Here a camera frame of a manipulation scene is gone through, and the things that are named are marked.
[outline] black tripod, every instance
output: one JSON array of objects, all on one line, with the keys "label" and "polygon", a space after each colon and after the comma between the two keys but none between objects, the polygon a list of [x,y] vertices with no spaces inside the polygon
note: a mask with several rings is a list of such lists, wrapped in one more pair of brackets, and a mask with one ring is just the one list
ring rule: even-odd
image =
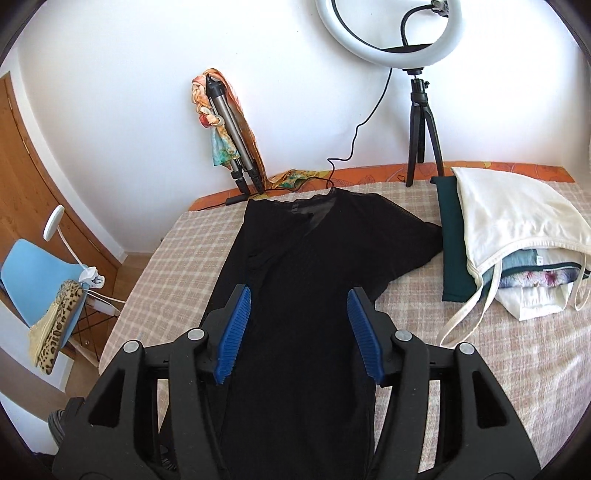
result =
[{"label": "black tripod", "polygon": [[433,112],[429,107],[429,101],[425,90],[429,86],[429,82],[417,78],[417,75],[422,74],[421,69],[405,70],[409,75],[414,76],[411,79],[413,92],[410,95],[413,101],[413,106],[410,111],[410,147],[408,149],[408,170],[406,186],[413,185],[414,169],[418,163],[425,162],[425,123],[429,129],[429,136],[431,136],[431,144],[433,152],[435,153],[435,163],[437,164],[437,175],[443,177],[443,157],[441,156],[441,146],[439,145],[439,137],[437,136],[437,128],[435,127],[435,119]]}]

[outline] leopard print pouch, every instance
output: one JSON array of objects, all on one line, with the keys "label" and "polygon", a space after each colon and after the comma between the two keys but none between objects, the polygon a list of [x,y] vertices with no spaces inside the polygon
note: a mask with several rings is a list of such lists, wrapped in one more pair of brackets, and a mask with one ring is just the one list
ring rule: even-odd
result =
[{"label": "leopard print pouch", "polygon": [[37,365],[47,375],[53,370],[57,354],[60,351],[61,337],[83,295],[82,286],[77,281],[66,280],[61,284],[60,291],[56,297],[56,303],[58,305],[56,321],[50,334],[43,343],[41,353],[39,353],[37,359]]}]

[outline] beige plaid bedspread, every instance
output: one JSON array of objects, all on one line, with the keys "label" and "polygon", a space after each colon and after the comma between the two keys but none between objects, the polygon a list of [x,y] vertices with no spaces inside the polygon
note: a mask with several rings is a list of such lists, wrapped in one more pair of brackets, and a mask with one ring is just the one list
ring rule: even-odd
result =
[{"label": "beige plaid bedspread", "polygon": [[[576,184],[550,183],[590,221],[591,199]],[[375,183],[351,188],[376,192],[419,218],[438,223],[434,185],[417,181]],[[315,193],[290,193],[277,200],[294,200]],[[122,344],[139,339],[144,346],[171,342],[196,327],[218,274],[242,225],[246,204],[181,215],[156,250],[131,293],[100,360],[102,372]],[[376,303],[398,328],[410,330],[425,343],[434,343],[437,331],[459,308],[441,302],[443,255],[392,282]],[[470,319],[480,315],[477,308]],[[563,313],[518,322],[494,302],[470,341],[496,375],[521,418],[545,465],[566,441],[591,400],[591,307],[571,307]],[[431,383],[431,391],[439,386]],[[377,389],[376,438],[384,420],[388,389]],[[168,405],[163,381],[158,395],[159,416]],[[432,466],[436,448],[439,401],[430,401],[426,443],[421,468]]]}]

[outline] black shoe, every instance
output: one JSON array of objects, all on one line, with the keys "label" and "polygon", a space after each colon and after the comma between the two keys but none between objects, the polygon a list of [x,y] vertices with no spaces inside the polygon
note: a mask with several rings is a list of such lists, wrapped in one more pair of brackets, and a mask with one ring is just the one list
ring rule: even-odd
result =
[{"label": "black shoe", "polygon": [[49,425],[49,431],[51,436],[55,440],[57,447],[61,447],[62,442],[64,441],[64,425],[63,425],[63,410],[56,410],[52,411],[49,414],[49,418],[47,419],[47,424]]}]

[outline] black garment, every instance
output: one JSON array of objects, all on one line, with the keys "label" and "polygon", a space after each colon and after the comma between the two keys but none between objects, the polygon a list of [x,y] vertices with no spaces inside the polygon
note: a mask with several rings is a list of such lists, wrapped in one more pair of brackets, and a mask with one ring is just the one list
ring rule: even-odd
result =
[{"label": "black garment", "polygon": [[205,314],[236,284],[251,288],[234,370],[209,393],[232,480],[363,478],[374,452],[375,384],[347,293],[361,286],[375,301],[441,249],[439,226],[378,194],[333,188],[248,203]]}]

